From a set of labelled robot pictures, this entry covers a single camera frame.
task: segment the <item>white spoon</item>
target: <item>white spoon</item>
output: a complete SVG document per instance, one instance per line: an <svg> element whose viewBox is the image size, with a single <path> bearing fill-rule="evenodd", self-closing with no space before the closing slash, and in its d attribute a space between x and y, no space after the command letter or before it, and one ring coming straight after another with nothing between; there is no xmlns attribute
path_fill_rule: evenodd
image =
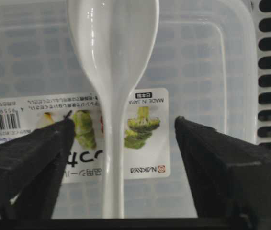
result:
<svg viewBox="0 0 271 230"><path fill-rule="evenodd" d="M153 50L158 0L68 0L75 52L100 100L105 135L103 217L124 218L127 99Z"/></svg>

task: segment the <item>barcode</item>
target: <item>barcode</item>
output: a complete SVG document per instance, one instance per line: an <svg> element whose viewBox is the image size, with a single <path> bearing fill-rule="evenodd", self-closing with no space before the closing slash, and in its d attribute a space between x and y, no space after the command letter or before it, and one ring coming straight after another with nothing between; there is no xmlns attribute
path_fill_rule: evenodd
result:
<svg viewBox="0 0 271 230"><path fill-rule="evenodd" d="M0 130L21 128L18 111L12 114L0 114Z"/></svg>

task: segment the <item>broccoli picture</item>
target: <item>broccoli picture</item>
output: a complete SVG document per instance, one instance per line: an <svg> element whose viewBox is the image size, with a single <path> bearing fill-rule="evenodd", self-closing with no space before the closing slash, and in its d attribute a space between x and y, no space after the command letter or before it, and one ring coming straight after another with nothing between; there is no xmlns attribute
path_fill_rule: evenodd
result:
<svg viewBox="0 0 271 230"><path fill-rule="evenodd" d="M140 149L145 141L152 136L152 131L160 126L159 118L149 118L149 108L140 107L138 117L128 119L127 125L130 130L125 131L125 147Z"/></svg>
<svg viewBox="0 0 271 230"><path fill-rule="evenodd" d="M76 140L85 149L96 147L93 122L87 110L79 110L73 115Z"/></svg>

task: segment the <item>plastic container lid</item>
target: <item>plastic container lid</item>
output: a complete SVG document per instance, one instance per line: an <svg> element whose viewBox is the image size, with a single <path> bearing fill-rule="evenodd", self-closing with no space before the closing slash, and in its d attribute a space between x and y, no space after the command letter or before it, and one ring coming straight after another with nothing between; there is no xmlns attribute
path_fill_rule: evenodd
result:
<svg viewBox="0 0 271 230"><path fill-rule="evenodd" d="M196 217L175 139L187 119L256 142L255 29L240 0L161 0L160 25L138 88L170 101L171 176L125 181L127 218ZM0 7L0 98L91 92L69 39L64 2ZM63 184L54 218L100 218L102 184Z"/></svg>

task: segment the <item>product label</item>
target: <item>product label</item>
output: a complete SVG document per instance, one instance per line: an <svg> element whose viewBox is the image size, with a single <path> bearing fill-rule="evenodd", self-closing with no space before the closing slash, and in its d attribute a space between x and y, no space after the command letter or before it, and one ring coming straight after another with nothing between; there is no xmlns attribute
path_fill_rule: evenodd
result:
<svg viewBox="0 0 271 230"><path fill-rule="evenodd" d="M93 93L0 99L0 144L62 120L69 111L76 137L63 183L102 178L103 122ZM169 102L166 89L135 90L124 122L125 179L170 174Z"/></svg>

